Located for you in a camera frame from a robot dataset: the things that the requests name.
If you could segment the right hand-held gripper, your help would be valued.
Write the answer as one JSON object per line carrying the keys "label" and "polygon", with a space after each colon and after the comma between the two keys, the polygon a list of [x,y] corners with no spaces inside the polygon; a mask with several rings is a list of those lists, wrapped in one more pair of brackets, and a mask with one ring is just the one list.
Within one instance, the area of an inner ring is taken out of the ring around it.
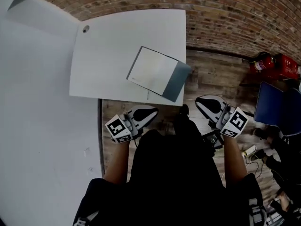
{"label": "right hand-held gripper", "polygon": [[238,137],[248,123],[247,115],[239,107],[233,107],[220,96],[197,97],[195,105],[209,120],[208,125],[212,130],[231,138]]}

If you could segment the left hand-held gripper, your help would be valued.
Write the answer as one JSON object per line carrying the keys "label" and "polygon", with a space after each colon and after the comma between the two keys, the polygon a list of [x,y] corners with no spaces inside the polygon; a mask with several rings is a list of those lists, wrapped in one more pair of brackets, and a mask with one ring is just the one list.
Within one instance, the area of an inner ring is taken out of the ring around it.
{"label": "left hand-held gripper", "polygon": [[150,105],[136,105],[122,114],[116,114],[106,124],[114,143],[136,140],[158,115],[158,108]]}

